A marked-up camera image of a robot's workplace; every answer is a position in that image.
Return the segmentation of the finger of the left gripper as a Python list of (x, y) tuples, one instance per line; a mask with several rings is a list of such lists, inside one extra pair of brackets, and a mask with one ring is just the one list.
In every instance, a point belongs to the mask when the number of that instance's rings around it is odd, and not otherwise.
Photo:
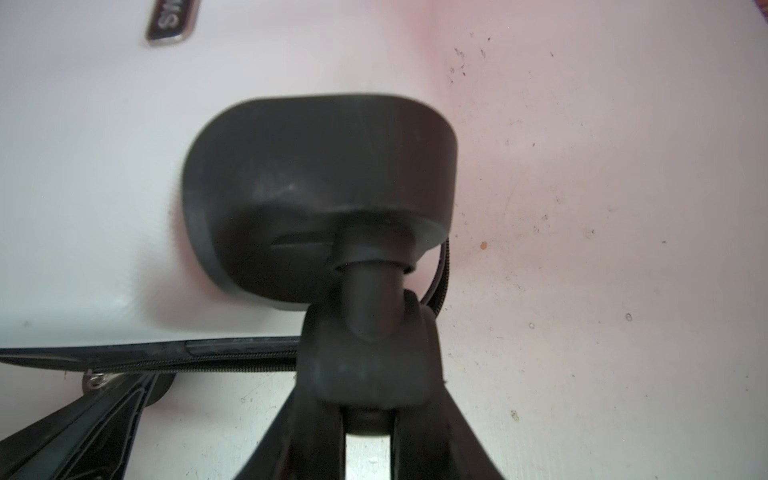
[(83, 396), (1, 441), (3, 479), (122, 479), (157, 373), (86, 373)]

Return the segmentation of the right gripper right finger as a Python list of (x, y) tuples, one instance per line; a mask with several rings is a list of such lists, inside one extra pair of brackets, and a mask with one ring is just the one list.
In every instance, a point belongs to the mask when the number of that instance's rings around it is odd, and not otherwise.
[(447, 388), (426, 404), (397, 412), (392, 431), (394, 479), (501, 479)]

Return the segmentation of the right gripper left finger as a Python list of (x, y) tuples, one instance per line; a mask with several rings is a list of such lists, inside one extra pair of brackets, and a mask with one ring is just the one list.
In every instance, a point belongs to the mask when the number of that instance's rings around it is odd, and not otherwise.
[(343, 479), (345, 451), (341, 409), (294, 389), (236, 479)]

